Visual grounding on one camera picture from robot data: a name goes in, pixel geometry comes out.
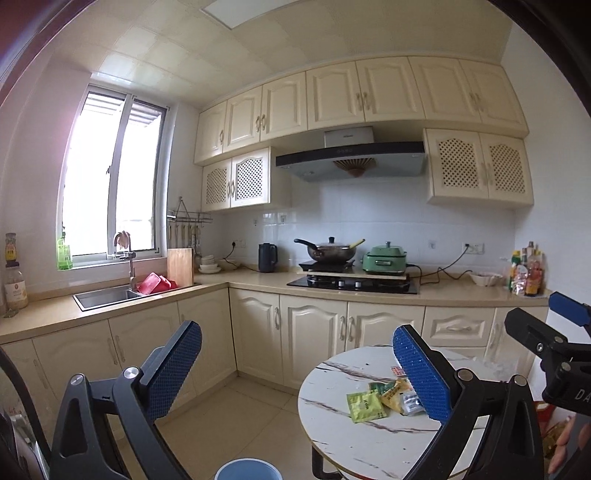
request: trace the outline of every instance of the human hand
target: human hand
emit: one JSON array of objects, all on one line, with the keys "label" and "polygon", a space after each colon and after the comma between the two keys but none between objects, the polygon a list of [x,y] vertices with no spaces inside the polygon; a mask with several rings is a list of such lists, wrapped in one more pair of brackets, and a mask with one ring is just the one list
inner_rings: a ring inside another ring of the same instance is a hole
[{"label": "human hand", "polygon": [[[550,461],[550,466],[548,467],[548,473],[556,473],[556,471],[561,467],[561,465],[566,460],[566,446],[570,439],[570,433],[573,430],[574,426],[574,416],[569,420],[566,424],[566,427],[556,440],[556,451],[554,452],[554,456]],[[582,450],[586,443],[591,438],[591,423],[587,423],[583,426],[581,431],[579,432],[579,449]]]}]

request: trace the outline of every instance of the green packet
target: green packet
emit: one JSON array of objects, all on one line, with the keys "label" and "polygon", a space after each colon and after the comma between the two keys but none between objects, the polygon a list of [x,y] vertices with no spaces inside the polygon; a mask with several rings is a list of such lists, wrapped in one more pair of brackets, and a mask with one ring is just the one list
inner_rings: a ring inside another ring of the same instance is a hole
[{"label": "green packet", "polygon": [[396,384],[396,380],[393,382],[383,383],[383,382],[370,382],[369,389],[370,390],[377,390],[379,395],[385,394],[391,388],[394,388]]},{"label": "green packet", "polygon": [[383,419],[387,416],[377,390],[350,393],[347,395],[347,403],[354,423]]}]

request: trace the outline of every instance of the window frame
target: window frame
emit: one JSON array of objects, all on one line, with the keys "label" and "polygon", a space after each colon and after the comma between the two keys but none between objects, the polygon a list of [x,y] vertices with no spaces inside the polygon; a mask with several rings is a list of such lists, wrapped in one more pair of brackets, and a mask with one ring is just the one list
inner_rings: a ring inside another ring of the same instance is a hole
[{"label": "window frame", "polygon": [[[86,103],[86,99],[88,98],[89,93],[97,93],[99,95],[106,95],[113,98],[118,98],[124,100],[124,107],[121,112],[121,118],[119,120],[119,127],[117,131],[117,136],[115,140],[115,146],[113,148],[113,157],[111,159],[111,165],[109,166],[108,172],[105,174],[109,174],[109,193],[108,193],[108,201],[107,201],[107,226],[106,226],[106,235],[107,235],[107,251],[101,253],[94,253],[94,254],[81,254],[81,255],[73,255],[72,261],[74,264],[74,268],[79,267],[88,267],[93,265],[104,265],[104,264],[116,264],[119,262],[117,258],[113,255],[115,253],[115,247],[113,245],[113,237],[116,234],[116,207],[117,207],[117,189],[119,183],[119,166],[121,164],[121,152],[123,147],[123,141],[125,138],[125,130],[127,127],[127,123],[129,121],[129,114],[131,112],[131,108],[134,104],[134,101],[138,103],[150,106],[154,109],[160,110],[163,115],[163,119],[160,122],[160,134],[158,136],[158,146],[157,146],[157,155],[156,161],[154,165],[154,184],[153,184],[153,196],[152,196],[152,238],[154,240],[154,247],[151,249],[143,249],[143,250],[136,250],[137,256],[136,258],[139,260],[150,259],[150,258],[161,258],[163,256],[164,247],[162,245],[162,228],[164,218],[166,216],[166,204],[165,204],[165,193],[167,190],[167,176],[168,173],[168,165],[164,167],[164,163],[167,160],[167,152],[165,151],[167,139],[165,138],[166,135],[170,134],[170,107],[168,105],[162,105],[162,102],[154,101],[144,95],[136,95],[132,92],[122,92],[118,89],[113,89],[110,87],[104,87],[96,84],[90,83],[85,90],[84,96],[82,101],[79,105],[78,112],[76,115],[76,119],[82,113],[82,109]],[[62,171],[62,181],[61,181],[61,191],[60,191],[60,201],[59,201],[59,216],[57,221],[57,236],[61,235],[61,225],[63,223],[63,202],[64,202],[64,188],[65,188],[65,175],[67,171],[67,155],[70,151],[70,141],[72,139],[72,135],[74,132],[75,123],[72,125],[72,130],[70,131],[70,138],[68,140],[68,147],[66,150],[66,156],[64,158],[64,167]]]}]

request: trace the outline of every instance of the backsplash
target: backsplash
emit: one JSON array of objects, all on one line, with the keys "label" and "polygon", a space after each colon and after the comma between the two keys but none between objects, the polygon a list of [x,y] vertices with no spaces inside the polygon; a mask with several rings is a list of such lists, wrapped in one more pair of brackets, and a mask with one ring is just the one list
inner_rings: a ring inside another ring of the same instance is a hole
[{"label": "backsplash", "polygon": [[277,244],[281,265],[296,266],[310,258],[307,248],[295,244],[294,238],[320,243],[334,236],[347,243],[366,239],[357,248],[357,265],[371,247],[391,241],[407,251],[409,263],[444,267],[462,253],[462,243],[470,242],[484,243],[485,253],[465,255],[457,266],[500,271],[499,257],[510,256],[513,250],[513,211],[428,205],[426,176],[326,183],[292,177],[291,182],[290,209],[215,214],[215,228],[204,238],[204,255],[228,255],[236,241],[232,258],[256,264],[258,244],[269,242]]}]

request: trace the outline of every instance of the window pane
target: window pane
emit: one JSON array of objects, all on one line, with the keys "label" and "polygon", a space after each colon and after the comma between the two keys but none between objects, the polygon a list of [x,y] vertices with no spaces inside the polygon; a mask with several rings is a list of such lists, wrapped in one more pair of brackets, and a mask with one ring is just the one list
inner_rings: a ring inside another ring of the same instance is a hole
[{"label": "window pane", "polygon": [[63,200],[63,223],[72,255],[107,251],[107,169],[125,101],[90,92],[76,120]]},{"label": "window pane", "polygon": [[154,248],[154,180],[164,111],[135,101],[125,129],[116,229],[131,235],[133,250]]}]

